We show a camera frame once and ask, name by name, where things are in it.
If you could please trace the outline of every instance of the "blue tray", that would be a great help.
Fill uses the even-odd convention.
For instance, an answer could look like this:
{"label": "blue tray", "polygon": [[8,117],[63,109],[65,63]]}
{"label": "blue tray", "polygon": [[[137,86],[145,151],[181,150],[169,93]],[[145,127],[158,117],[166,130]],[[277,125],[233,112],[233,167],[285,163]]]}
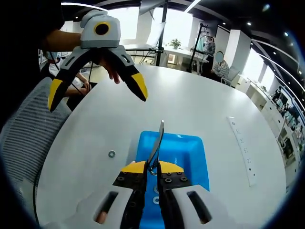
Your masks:
{"label": "blue tray", "polygon": [[[143,131],[140,136],[136,162],[146,161],[153,149],[153,144],[159,132]],[[201,138],[188,135],[164,133],[160,146],[159,160],[170,162],[184,168],[192,185],[201,185],[210,190],[208,170]],[[154,190],[157,176],[147,175],[145,207],[140,223],[140,229],[164,229],[164,222],[158,204],[153,198],[159,194]]]}

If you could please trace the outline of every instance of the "power strip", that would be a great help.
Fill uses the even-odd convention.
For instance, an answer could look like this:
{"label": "power strip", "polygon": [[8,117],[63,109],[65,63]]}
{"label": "power strip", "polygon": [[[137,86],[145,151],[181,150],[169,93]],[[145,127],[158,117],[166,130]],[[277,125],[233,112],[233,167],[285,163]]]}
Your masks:
{"label": "power strip", "polygon": [[238,127],[236,119],[233,117],[227,117],[227,119],[228,119],[229,124],[233,130],[233,133],[237,139],[240,150],[242,151],[242,155],[244,158],[244,165],[247,170],[249,186],[251,187],[252,185],[256,184],[256,172],[255,172],[253,163],[251,161],[251,155],[248,151],[247,143],[243,138],[243,135]]}

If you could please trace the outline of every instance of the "pillar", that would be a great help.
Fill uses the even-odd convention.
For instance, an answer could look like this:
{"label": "pillar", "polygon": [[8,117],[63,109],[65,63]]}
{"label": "pillar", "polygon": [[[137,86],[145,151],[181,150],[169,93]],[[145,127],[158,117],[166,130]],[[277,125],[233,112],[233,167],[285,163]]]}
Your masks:
{"label": "pillar", "polygon": [[262,71],[261,71],[261,73],[260,73],[260,75],[259,75],[259,77],[258,77],[258,82],[262,82],[262,80],[263,80],[263,77],[264,77],[264,75],[265,75],[265,73],[266,73],[266,69],[267,69],[267,64],[264,62],[264,64],[263,64],[263,68],[262,68]]}
{"label": "pillar", "polygon": [[229,67],[243,72],[250,52],[251,38],[241,30],[231,30],[224,60]]}

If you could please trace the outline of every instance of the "white desk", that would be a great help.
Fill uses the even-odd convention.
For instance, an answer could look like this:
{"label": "white desk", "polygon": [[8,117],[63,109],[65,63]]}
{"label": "white desk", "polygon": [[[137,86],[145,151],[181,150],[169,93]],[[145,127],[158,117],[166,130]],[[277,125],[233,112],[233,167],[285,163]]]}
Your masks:
{"label": "white desk", "polygon": [[[78,202],[111,185],[140,133],[158,131],[199,136],[204,142],[210,192],[239,223],[262,225],[285,197],[285,169],[272,131],[242,92],[194,74],[137,65],[149,97],[103,80],[72,112],[46,158],[37,194],[41,224],[73,215]],[[242,153],[227,121],[238,121],[256,185],[249,187]],[[115,158],[108,152],[114,150]]]}

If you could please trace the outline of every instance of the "metal washer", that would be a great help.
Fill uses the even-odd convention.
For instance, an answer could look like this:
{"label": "metal washer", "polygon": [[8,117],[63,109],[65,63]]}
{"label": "metal washer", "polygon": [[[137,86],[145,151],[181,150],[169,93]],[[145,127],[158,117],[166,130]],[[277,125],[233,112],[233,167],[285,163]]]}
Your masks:
{"label": "metal washer", "polygon": [[154,190],[155,193],[159,194],[158,186],[157,186],[157,185],[155,185],[155,186],[153,187],[153,190]]}
{"label": "metal washer", "polygon": [[154,197],[152,201],[154,204],[159,204],[159,197]]}
{"label": "metal washer", "polygon": [[111,158],[115,157],[115,152],[114,152],[113,150],[110,151],[110,152],[108,153],[108,156],[111,157]]}

